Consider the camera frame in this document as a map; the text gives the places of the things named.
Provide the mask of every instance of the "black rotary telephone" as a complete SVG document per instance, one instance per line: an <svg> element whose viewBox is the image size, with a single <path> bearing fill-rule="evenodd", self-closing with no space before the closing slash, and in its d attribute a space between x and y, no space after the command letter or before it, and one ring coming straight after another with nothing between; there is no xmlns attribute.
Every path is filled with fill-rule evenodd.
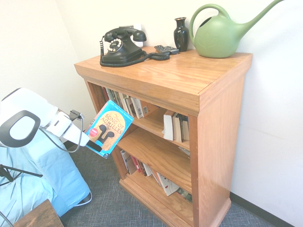
<svg viewBox="0 0 303 227"><path fill-rule="evenodd" d="M134 41L146 41L145 33L134 28L120 27L106 32L100 41L100 65L105 67L125 67L143 62L148 58L158 61L169 59L167 54L154 52L147 54L132 42L130 38L132 35ZM106 55L104 55L103 39L110 43Z"/></svg>

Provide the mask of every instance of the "bookshelf shelf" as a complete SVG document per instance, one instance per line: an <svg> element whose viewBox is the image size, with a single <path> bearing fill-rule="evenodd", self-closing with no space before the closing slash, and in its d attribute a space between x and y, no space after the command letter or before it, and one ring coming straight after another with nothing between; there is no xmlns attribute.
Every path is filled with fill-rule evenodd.
<svg viewBox="0 0 303 227"><path fill-rule="evenodd" d="M143 49L154 52L153 47ZM97 56L75 64L97 113L105 104L103 87L161 107L135 119L113 150L121 186L167 226L219 227L231 205L241 99L252 54L210 59L189 50L167 61L122 68L101 67L99 60ZM166 110L188 116L189 141L163 138ZM190 159L178 146L190 150ZM150 177L129 175L121 149L192 193L193 203L176 193L166 196Z"/></svg>
<svg viewBox="0 0 303 227"><path fill-rule="evenodd" d="M121 139L118 147L192 193L190 160L174 144L138 128Z"/></svg>
<svg viewBox="0 0 303 227"><path fill-rule="evenodd" d="M194 226L192 204L176 193L167 196L152 177L136 172L120 180L120 184L149 209L157 210L170 226Z"/></svg>
<svg viewBox="0 0 303 227"><path fill-rule="evenodd" d="M154 111L147 117L143 117L140 119L135 117L133 124L163 138L163 133L162 133L163 125L164 125L163 124L163 115L165 114L165 112L166 112L166 109L159 108L158 110ZM190 150L189 140L184 140L182 143L179 143L176 140L174 140L174 141L169 140L169 141L180 147Z"/></svg>

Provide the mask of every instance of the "song of achilles book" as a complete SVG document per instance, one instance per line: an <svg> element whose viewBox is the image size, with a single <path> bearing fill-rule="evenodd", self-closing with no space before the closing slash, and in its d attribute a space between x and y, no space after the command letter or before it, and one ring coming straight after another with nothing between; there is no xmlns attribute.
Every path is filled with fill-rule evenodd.
<svg viewBox="0 0 303 227"><path fill-rule="evenodd" d="M133 117L109 100L85 130L90 139L86 147L108 158L133 120Z"/></svg>

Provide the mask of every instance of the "green watering can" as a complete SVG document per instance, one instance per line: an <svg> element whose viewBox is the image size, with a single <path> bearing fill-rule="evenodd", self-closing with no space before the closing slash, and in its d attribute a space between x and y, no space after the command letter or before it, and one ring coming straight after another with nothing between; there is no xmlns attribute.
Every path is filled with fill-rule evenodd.
<svg viewBox="0 0 303 227"><path fill-rule="evenodd" d="M234 54L241 38L276 4L283 0L274 0L261 13L250 22L237 24L231 20L228 13L221 6L207 4L200 7L193 15L189 24L189 36L196 50L201 56L208 58L226 58ZM193 33L194 20L199 12L213 8L219 14L205 20L197 30L196 37Z"/></svg>

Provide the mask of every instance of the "rotary dial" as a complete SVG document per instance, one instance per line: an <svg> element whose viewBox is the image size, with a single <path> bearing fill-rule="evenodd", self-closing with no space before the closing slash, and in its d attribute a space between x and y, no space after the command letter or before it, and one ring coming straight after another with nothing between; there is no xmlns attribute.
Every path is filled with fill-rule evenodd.
<svg viewBox="0 0 303 227"><path fill-rule="evenodd" d="M120 50L122 46L123 46L123 42L121 41L121 39L114 39L110 42L110 45L108 47L108 52L114 53Z"/></svg>

